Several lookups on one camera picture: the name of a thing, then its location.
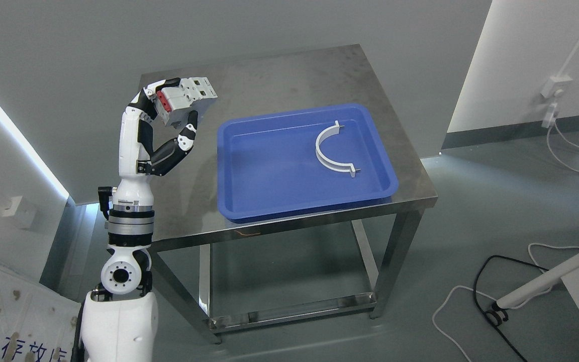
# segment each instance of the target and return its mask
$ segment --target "white wall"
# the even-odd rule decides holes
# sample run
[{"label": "white wall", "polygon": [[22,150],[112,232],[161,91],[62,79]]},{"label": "white wall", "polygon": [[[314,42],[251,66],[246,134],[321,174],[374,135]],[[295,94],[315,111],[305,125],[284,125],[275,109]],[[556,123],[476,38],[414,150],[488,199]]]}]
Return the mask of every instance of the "white wall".
[{"label": "white wall", "polygon": [[[1,216],[9,198],[20,195],[38,209],[28,230],[16,228]],[[39,281],[65,205],[66,199],[0,124],[0,261]]]},{"label": "white wall", "polygon": [[[448,132],[540,121],[540,89],[578,38],[579,0],[494,0]],[[574,81],[559,117],[579,115],[579,48],[563,73]]]},{"label": "white wall", "polygon": [[92,202],[98,186],[119,182],[120,115],[142,73],[360,43],[417,152],[430,156],[445,137],[489,6],[7,0],[0,103],[75,201]]}]

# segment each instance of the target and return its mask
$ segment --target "baseboard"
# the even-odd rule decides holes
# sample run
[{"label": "baseboard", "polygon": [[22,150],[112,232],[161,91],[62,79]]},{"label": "baseboard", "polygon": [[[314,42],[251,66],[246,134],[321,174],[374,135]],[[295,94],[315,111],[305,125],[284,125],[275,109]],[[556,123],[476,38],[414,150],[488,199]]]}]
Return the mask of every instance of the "baseboard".
[{"label": "baseboard", "polygon": [[[558,119],[557,124],[563,133],[579,131],[579,116]],[[546,135],[546,128],[542,128],[542,121],[450,132],[446,133],[441,149],[475,146],[542,135]]]}]

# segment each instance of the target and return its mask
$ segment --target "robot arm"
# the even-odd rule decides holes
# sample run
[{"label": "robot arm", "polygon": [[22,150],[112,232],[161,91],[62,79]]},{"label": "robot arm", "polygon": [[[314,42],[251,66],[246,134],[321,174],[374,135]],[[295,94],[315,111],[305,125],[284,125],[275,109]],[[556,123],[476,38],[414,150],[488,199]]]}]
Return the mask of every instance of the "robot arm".
[{"label": "robot arm", "polygon": [[[117,188],[98,189],[113,255],[103,266],[101,284],[83,303],[74,360],[83,360],[85,347],[89,362],[150,362],[158,309],[147,252],[155,215],[149,183],[153,175],[164,176],[191,152],[202,114],[216,98],[207,78],[173,78],[144,87],[124,110],[119,147],[122,180]],[[182,130],[154,151],[151,123],[158,116],[165,126]],[[142,291],[139,298],[113,301],[114,294],[136,289]]]}]

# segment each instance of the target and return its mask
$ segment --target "wall outlet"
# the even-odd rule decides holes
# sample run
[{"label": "wall outlet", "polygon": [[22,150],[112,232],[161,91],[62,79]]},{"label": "wall outlet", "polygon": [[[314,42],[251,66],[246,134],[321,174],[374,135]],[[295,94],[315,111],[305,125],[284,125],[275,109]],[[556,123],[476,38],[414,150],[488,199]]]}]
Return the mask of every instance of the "wall outlet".
[{"label": "wall outlet", "polygon": [[552,97],[559,97],[564,94],[564,91],[573,79],[568,75],[550,76],[549,80],[544,83],[540,94],[546,99]]},{"label": "wall outlet", "polygon": [[10,207],[3,211],[2,217],[19,229],[29,229],[36,214],[37,208],[27,198],[16,196],[10,198]]}]

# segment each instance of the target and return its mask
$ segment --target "black cable on floor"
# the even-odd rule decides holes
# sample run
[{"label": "black cable on floor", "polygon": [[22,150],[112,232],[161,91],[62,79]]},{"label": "black cable on floor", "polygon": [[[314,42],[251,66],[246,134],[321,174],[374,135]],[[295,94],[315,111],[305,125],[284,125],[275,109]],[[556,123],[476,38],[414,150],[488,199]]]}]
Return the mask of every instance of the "black cable on floor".
[{"label": "black cable on floor", "polygon": [[481,315],[484,317],[484,319],[486,319],[487,323],[496,330],[497,334],[500,335],[500,337],[506,342],[506,344],[508,344],[508,346],[513,350],[513,352],[515,352],[515,354],[517,356],[519,356],[519,358],[521,358],[524,362],[528,362],[526,360],[526,358],[524,358],[524,356],[520,353],[520,351],[517,350],[517,348],[515,348],[515,346],[513,346],[513,344],[508,340],[508,338],[504,335],[503,332],[501,332],[501,330],[494,326],[490,320],[489,317],[486,314],[486,311],[484,309],[482,309],[482,307],[479,305],[479,302],[477,301],[477,282],[479,280],[479,277],[482,275],[482,272],[484,271],[484,268],[487,267],[487,265],[489,264],[489,261],[491,261],[492,259],[505,259],[505,260],[509,260],[509,261],[514,261],[516,263],[520,263],[520,264],[524,264],[524,265],[528,265],[528,266],[532,266],[533,268],[539,268],[541,270],[544,271],[548,271],[547,268],[542,268],[541,266],[537,266],[535,264],[531,264],[531,263],[527,263],[526,261],[521,261],[518,259],[514,259],[512,257],[508,257],[508,256],[502,256],[502,255],[491,255],[489,256],[489,258],[484,262],[484,265],[482,265],[482,267],[480,268],[479,272],[477,273],[476,277],[475,277],[475,282],[473,283],[473,302],[475,302],[475,306],[477,307],[477,309],[479,309],[479,312],[481,313]]}]

